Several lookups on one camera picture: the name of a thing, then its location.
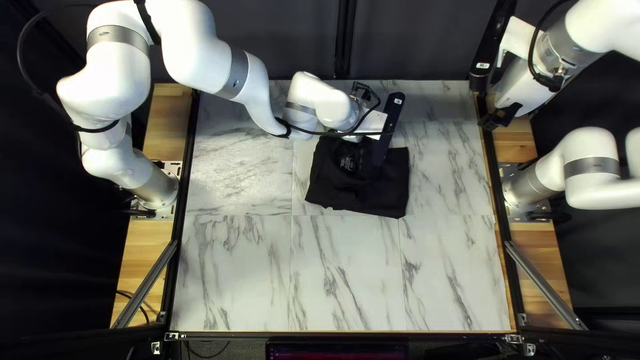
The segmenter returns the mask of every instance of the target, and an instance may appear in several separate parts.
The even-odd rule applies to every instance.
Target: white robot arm
[[[255,123],[272,135],[288,133],[271,111],[263,62],[218,39],[206,5],[197,0],[148,0],[146,9],[162,39],[166,69],[176,82],[243,104]],[[152,44],[136,3],[123,0],[96,7],[87,22],[87,44],[86,67],[58,82],[58,97],[72,121],[85,129],[119,121],[107,131],[80,133],[85,169],[128,189],[148,209],[170,206],[177,179],[131,145],[129,115],[148,96]],[[362,110],[355,99],[303,72],[294,76],[288,100],[285,121],[309,131],[318,120],[349,131]],[[381,124],[363,129],[381,131],[385,117],[369,117],[378,123],[381,119]],[[292,130],[289,137],[310,135]]]
[[[522,105],[515,116],[536,109],[554,94],[529,72],[533,33],[534,26],[511,17],[497,55],[498,67],[506,52],[518,56],[493,88],[496,108],[514,102]],[[532,59],[538,73],[568,79],[612,50],[640,61],[640,1],[578,1],[562,19],[538,34]]]
[[[556,148],[502,184],[507,203],[531,211],[561,191],[577,209],[624,209],[640,206],[640,127],[626,139],[630,179],[620,179],[613,135],[599,127],[567,134]]]

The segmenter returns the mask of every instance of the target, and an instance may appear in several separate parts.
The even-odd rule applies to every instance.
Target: metal mounting plate
[[[507,176],[515,176],[515,174],[519,171],[518,165],[520,163],[498,163],[498,169],[500,172],[500,178]],[[506,201],[504,202],[504,207],[507,210],[507,217],[509,218],[509,222],[550,222],[550,219],[542,218],[536,220],[528,220],[527,213],[528,211],[522,211],[518,208],[514,208],[509,205]],[[544,200],[535,205],[536,209],[533,211],[534,213],[550,213],[551,205],[549,200]]]
[[[180,176],[182,175],[182,161],[165,161],[165,160],[161,160],[161,162],[163,163],[164,169],[163,171],[166,172],[168,175],[170,176],[175,176],[178,178],[178,180],[180,180]],[[174,200],[171,204],[169,204],[168,206],[165,206],[161,209],[157,209],[156,210],[156,217],[154,218],[147,218],[147,217],[141,217],[141,216],[132,216],[131,220],[142,220],[142,221],[173,221],[173,218],[175,216],[175,202],[176,200]],[[146,208],[140,204],[138,202],[138,199],[134,199],[131,201],[131,209],[140,209],[140,210],[146,210]]]

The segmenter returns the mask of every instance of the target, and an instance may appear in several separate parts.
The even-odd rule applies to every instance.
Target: white marble surface
[[[329,81],[349,92],[352,81]],[[275,138],[203,94],[172,329],[508,330],[504,280],[466,81],[365,81],[406,103],[399,221],[304,201],[317,139]],[[280,116],[288,81],[270,84]]]
[[[509,329],[493,216],[400,219],[408,330]]]
[[[407,215],[493,214],[475,122],[398,122],[392,146],[409,148]]]
[[[288,82],[270,86],[273,108],[280,111],[286,100],[282,88],[287,90]],[[187,212],[291,213],[292,149],[290,140],[259,128],[243,105],[202,94]]]
[[[289,328],[405,330],[396,219],[294,216]]]
[[[172,328],[286,331],[291,217],[188,215]]]

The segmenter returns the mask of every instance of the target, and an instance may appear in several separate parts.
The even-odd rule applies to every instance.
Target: black folded shirt
[[[389,149],[373,165],[373,142],[321,136],[314,152],[306,201],[334,210],[401,218],[409,199],[409,150]]]

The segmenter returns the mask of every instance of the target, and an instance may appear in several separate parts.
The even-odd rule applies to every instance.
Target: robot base
[[[178,183],[180,181],[180,175],[182,174],[182,161],[154,161],[154,163],[162,163],[164,166],[163,172],[173,180],[175,187],[173,188],[174,200],[167,204],[158,204],[153,202],[145,202],[141,199],[134,199],[131,201],[131,209],[138,210],[155,210],[156,217],[147,218],[144,216],[132,215],[132,220],[146,220],[146,221],[173,221],[175,216],[175,205],[178,199]]]
[[[500,170],[500,178],[515,176],[515,174],[519,171],[518,165],[520,163],[498,163],[498,167]],[[527,209],[518,209],[514,206],[509,205],[506,201],[504,202],[504,207],[507,210],[507,216],[509,218],[509,222],[550,222],[551,220],[548,218],[537,218],[534,220],[529,220],[527,218],[527,214],[539,214],[539,213],[550,213],[551,205],[549,200],[543,200],[535,205],[532,205]]]

